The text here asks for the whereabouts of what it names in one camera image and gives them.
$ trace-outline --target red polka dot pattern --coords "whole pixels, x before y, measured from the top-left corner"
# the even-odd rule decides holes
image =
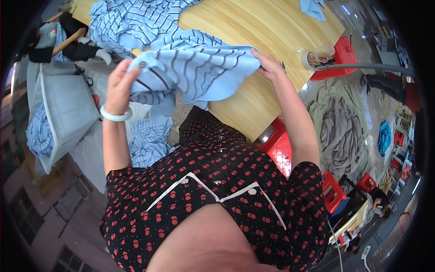
[[[257,193],[226,200],[223,207],[240,227],[261,263],[308,271],[328,244],[321,173],[310,162],[295,166],[289,180],[270,157],[211,113],[193,107],[180,126],[179,147],[148,168],[107,175],[108,204],[100,223],[107,248],[125,271],[144,271],[164,239],[188,215],[216,203],[189,178],[147,209],[175,181],[193,172],[219,198],[257,182]],[[270,198],[285,227],[275,214]]]

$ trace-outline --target light blue cloth scrap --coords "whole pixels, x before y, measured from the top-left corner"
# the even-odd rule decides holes
[[[319,21],[326,22],[325,15],[318,4],[325,7],[324,0],[299,0],[301,11],[306,15],[316,18]]]
[[[133,167],[150,167],[175,150],[167,143],[172,125],[172,118],[163,115],[154,120],[140,119],[131,125],[134,139],[129,149]]]
[[[50,157],[54,147],[54,138],[48,123],[44,103],[41,102],[26,130],[27,146],[39,157]]]
[[[130,100],[152,105],[150,118],[172,114],[175,91],[187,104],[208,109],[208,101],[230,97],[243,80],[260,67],[251,46],[230,46],[200,30],[167,35],[151,44],[130,64],[142,73],[131,86]]]
[[[60,24],[57,25],[57,34],[56,34],[56,46],[59,46],[59,44],[63,43],[67,40],[67,34],[65,33],[65,30],[60,26]],[[54,60],[58,60],[65,63],[73,63],[74,61],[70,60],[68,57],[64,56],[62,54],[62,51],[54,55]]]
[[[381,124],[379,129],[378,149],[381,156],[385,156],[385,152],[391,144],[391,128],[388,120],[385,120]]]
[[[99,0],[89,12],[92,41],[121,57],[132,57],[131,50],[144,52],[162,35],[183,31],[178,15],[202,0]]]

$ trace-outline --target white plastic basket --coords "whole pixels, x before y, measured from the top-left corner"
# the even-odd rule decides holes
[[[34,91],[42,94],[54,138],[51,156],[39,158],[49,174],[52,166],[77,145],[100,114],[83,76],[44,75],[41,66]]]

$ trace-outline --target gray shirt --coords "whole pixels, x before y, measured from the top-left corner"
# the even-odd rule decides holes
[[[57,26],[59,22],[46,23],[39,28],[40,38],[35,49],[55,47]]]

